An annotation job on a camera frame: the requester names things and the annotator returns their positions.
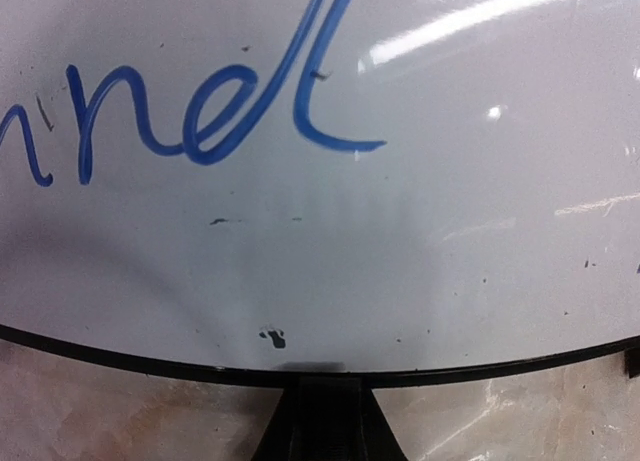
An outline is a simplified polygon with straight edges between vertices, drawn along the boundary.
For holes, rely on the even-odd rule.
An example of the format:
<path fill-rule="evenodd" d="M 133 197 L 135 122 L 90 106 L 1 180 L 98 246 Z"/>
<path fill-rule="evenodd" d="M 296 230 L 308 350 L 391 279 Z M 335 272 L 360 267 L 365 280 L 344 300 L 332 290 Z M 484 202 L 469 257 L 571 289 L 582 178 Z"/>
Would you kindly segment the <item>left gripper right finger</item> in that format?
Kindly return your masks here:
<path fill-rule="evenodd" d="M 361 378 L 309 380 L 311 460 L 404 460 L 371 387 Z"/>

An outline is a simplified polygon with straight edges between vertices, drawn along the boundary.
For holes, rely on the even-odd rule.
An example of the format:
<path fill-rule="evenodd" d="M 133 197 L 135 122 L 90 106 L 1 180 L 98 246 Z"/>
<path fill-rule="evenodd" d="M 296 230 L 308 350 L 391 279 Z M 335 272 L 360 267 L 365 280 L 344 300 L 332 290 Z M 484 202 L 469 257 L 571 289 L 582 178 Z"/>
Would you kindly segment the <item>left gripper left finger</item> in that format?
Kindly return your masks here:
<path fill-rule="evenodd" d="M 282 392 L 255 451 L 255 459 L 309 460 L 310 379 L 300 378 Z"/>

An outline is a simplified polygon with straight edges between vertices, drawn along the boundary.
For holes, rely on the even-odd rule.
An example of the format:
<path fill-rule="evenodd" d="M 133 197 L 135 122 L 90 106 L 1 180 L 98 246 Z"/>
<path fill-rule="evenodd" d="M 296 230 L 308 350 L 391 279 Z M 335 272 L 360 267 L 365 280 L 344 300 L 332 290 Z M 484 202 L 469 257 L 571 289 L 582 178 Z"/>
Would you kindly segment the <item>small whiteboard with wire stand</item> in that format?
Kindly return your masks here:
<path fill-rule="evenodd" d="M 1 0 L 1 335 L 379 387 L 639 341 L 639 0 Z"/>

